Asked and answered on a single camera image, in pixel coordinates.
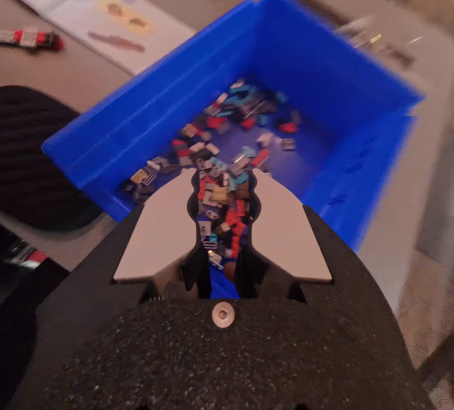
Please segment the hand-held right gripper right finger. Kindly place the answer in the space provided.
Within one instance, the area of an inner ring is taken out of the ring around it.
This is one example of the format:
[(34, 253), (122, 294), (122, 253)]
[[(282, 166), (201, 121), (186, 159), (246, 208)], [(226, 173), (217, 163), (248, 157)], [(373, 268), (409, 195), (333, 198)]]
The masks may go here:
[(240, 298), (304, 300), (301, 283), (332, 284), (303, 203), (259, 169), (250, 174), (249, 193), (252, 219), (235, 270)]

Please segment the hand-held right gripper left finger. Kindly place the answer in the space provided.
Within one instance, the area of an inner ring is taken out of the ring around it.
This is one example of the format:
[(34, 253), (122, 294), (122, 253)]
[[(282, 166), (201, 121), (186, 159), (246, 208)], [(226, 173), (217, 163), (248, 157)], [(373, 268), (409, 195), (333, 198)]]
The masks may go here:
[(199, 172), (190, 168), (159, 188), (144, 204), (113, 279), (151, 282), (163, 296), (169, 283), (183, 293), (209, 299), (208, 253), (196, 220)]

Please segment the pile of lego bricks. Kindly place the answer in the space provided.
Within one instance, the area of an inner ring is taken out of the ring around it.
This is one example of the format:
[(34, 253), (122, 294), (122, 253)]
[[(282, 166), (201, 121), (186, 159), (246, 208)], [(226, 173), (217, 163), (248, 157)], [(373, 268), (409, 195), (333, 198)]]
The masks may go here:
[(158, 189), (196, 169), (201, 241), (212, 267), (236, 262), (245, 244), (249, 215), (249, 174), (260, 169), (277, 176), (275, 168), (292, 169), (289, 157), (297, 150), (300, 113), (283, 92), (262, 89), (239, 79), (229, 92), (179, 130), (166, 147), (152, 156), (117, 189), (134, 207)]

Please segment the blue plastic bin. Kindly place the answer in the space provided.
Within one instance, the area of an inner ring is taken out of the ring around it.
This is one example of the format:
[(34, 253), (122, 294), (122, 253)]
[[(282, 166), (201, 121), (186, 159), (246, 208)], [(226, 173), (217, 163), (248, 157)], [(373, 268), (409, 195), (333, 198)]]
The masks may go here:
[[(121, 183), (167, 154), (179, 130), (239, 79), (283, 92), (300, 113), (297, 150), (286, 156), (295, 166), (271, 177), (355, 250), (423, 96), (293, 0), (241, 3), (55, 133), (43, 152), (120, 222), (135, 208), (117, 195)], [(223, 270), (208, 264), (210, 297), (237, 298), (237, 260)]]

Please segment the red and grey lego assembly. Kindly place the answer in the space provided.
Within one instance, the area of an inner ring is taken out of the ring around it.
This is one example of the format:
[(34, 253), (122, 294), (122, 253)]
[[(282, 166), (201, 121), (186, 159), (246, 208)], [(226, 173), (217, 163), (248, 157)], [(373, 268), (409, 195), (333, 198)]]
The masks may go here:
[(55, 31), (39, 31), (37, 29), (16, 29), (0, 31), (1, 47), (20, 48), (31, 53), (40, 51), (60, 52), (64, 43)]

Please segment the clear plastic bag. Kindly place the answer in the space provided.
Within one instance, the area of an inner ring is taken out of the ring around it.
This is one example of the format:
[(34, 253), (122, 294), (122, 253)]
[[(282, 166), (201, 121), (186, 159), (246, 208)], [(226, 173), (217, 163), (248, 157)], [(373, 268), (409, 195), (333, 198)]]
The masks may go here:
[(336, 32), (353, 48), (366, 49), (377, 45), (383, 38), (383, 35), (372, 27), (373, 25), (373, 16), (363, 16), (338, 27)]

